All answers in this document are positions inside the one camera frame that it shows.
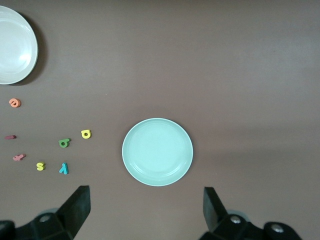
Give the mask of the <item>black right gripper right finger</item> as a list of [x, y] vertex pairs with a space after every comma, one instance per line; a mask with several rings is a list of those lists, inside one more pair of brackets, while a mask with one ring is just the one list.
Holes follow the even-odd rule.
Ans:
[[267, 222], [259, 228], [243, 216], [229, 214], [213, 187], [203, 190], [203, 215], [208, 227], [201, 240], [300, 240], [289, 225]]

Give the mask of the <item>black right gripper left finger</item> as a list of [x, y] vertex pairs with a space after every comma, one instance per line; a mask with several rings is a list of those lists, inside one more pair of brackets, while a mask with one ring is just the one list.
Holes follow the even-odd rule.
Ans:
[[73, 240], [90, 214], [90, 187], [79, 186], [56, 212], [38, 215], [16, 227], [11, 220], [0, 222], [2, 240]]

